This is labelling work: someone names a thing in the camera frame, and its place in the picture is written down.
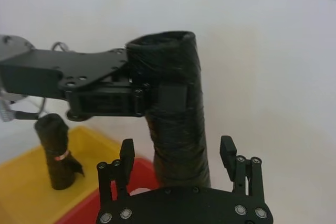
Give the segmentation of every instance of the black electrical tape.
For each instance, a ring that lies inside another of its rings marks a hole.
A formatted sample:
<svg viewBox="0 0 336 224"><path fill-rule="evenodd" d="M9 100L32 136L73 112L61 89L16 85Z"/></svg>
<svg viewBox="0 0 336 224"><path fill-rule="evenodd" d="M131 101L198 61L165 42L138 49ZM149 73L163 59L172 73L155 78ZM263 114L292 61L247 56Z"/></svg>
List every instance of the black electrical tape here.
<svg viewBox="0 0 336 224"><path fill-rule="evenodd" d="M52 188L68 188L76 172L84 175L81 164L68 150L69 127L59 115L48 114L37 120L35 130L45 150Z"/></svg>
<svg viewBox="0 0 336 224"><path fill-rule="evenodd" d="M152 87L145 116L161 185L210 187L195 35L147 35L127 43L126 49L133 83Z"/></svg>

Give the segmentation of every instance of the red container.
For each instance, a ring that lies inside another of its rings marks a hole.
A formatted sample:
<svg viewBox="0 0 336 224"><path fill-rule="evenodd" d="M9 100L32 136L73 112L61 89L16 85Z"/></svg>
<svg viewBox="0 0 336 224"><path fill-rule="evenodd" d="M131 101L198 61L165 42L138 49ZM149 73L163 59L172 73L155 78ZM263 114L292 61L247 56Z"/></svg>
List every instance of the red container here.
<svg viewBox="0 0 336 224"><path fill-rule="evenodd" d="M117 190L115 185L111 185L111 187L113 200L115 200ZM139 188L155 190L158 189L158 187L159 183L155 176L153 164L143 158L136 158L134 161L133 171L131 173L130 183L127 186L128 192L130 193ZM56 224L94 224L96 223L99 208L99 192L96 190L61 219L59 219Z"/></svg>

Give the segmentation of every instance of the yellow container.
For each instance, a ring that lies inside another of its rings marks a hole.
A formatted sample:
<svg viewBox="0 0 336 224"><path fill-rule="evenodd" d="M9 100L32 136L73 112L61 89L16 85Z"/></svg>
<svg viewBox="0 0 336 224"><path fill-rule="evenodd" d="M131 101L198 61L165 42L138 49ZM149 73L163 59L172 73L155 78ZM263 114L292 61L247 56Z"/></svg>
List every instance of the yellow container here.
<svg viewBox="0 0 336 224"><path fill-rule="evenodd" d="M85 177L76 174L74 184L61 191L50 185L40 146L0 166L0 223L56 222L97 189L96 165L119 158L120 145L80 126L69 132L69 149L82 164Z"/></svg>

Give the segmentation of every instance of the black cylindrical object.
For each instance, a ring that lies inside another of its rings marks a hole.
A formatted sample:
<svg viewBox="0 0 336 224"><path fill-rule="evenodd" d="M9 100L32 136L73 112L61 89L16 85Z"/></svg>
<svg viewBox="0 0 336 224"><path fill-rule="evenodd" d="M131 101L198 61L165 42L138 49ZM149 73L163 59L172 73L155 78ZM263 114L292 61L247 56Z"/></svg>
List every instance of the black cylindrical object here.
<svg viewBox="0 0 336 224"><path fill-rule="evenodd" d="M52 188L68 188L75 181L75 172L83 174L81 164L68 149L69 127L58 114L48 114L37 120L35 130L45 150Z"/></svg>
<svg viewBox="0 0 336 224"><path fill-rule="evenodd" d="M126 44L132 81L150 85L145 113L162 186L210 186L195 34L172 31Z"/></svg>

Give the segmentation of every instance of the bolt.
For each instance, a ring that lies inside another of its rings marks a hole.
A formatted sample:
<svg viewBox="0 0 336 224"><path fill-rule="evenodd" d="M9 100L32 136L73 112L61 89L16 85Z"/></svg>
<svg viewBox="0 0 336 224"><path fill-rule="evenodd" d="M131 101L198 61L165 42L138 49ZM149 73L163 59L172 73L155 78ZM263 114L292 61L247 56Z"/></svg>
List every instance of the bolt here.
<svg viewBox="0 0 336 224"><path fill-rule="evenodd" d="M151 86L149 85L149 83L144 83L143 86L146 88L146 89L149 89Z"/></svg>
<svg viewBox="0 0 336 224"><path fill-rule="evenodd" d="M261 219L267 218L267 212L265 210L263 210L262 208L257 208L256 209L256 215Z"/></svg>
<svg viewBox="0 0 336 224"><path fill-rule="evenodd" d="M112 220L112 214L110 214L109 212L106 212L100 217L100 222L104 224L109 223L110 220Z"/></svg>
<svg viewBox="0 0 336 224"><path fill-rule="evenodd" d="M106 162L100 162L100 163L98 164L98 168L99 168L99 169L103 169L103 168L105 168L106 165L107 165Z"/></svg>
<svg viewBox="0 0 336 224"><path fill-rule="evenodd" d="M128 219L128 218L131 217L131 215L132 215L132 210L128 209L128 208L122 210L121 213L120 213L120 217L122 219Z"/></svg>
<svg viewBox="0 0 336 224"><path fill-rule="evenodd" d="M260 159L254 157L252 158L253 163L260 164Z"/></svg>
<svg viewBox="0 0 336 224"><path fill-rule="evenodd" d="M240 161L240 162L244 162L245 159L243 157L237 157L237 160Z"/></svg>
<svg viewBox="0 0 336 224"><path fill-rule="evenodd" d="M114 165L114 166L119 166L119 165L120 165L120 160L115 160L115 161L113 161L113 165Z"/></svg>
<svg viewBox="0 0 336 224"><path fill-rule="evenodd" d="M236 213L239 214L239 215L245 215L245 214L247 213L246 208L243 207L242 205L237 205L237 206L235 207L235 211L236 211Z"/></svg>

